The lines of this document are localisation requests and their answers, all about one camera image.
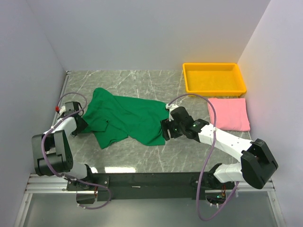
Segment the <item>green t shirt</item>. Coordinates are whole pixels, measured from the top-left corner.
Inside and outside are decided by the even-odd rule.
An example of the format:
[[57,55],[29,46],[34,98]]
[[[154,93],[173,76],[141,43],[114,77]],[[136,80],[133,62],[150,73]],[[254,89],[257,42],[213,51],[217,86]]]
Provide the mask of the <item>green t shirt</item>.
[[93,133],[102,149],[128,137],[160,146],[165,144],[160,122],[168,117],[164,102],[115,96],[99,87],[82,117],[88,125],[82,133]]

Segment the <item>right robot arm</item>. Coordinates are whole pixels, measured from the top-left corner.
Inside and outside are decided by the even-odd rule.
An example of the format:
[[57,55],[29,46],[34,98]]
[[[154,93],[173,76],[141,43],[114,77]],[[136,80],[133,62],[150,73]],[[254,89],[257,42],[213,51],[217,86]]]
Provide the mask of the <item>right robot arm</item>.
[[165,140],[186,136],[212,145],[238,161],[236,164],[218,164],[211,170],[218,182],[246,182],[255,189],[262,189],[278,169],[278,163],[265,141],[243,139],[205,120],[194,120],[182,106],[166,105],[166,110],[169,117],[161,121]]

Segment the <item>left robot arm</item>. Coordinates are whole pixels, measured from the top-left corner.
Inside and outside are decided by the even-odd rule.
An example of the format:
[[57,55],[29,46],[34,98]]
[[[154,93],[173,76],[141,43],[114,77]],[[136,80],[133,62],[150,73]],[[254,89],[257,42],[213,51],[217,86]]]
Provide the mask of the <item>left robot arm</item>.
[[58,127],[50,134],[47,132],[32,137],[32,151],[35,172],[39,176],[53,176],[44,157],[47,157],[55,172],[62,178],[72,182],[80,179],[92,183],[93,173],[87,164],[73,160],[68,137],[75,137],[88,124],[83,120],[83,109],[79,102],[67,102],[62,107],[56,107],[59,114]]

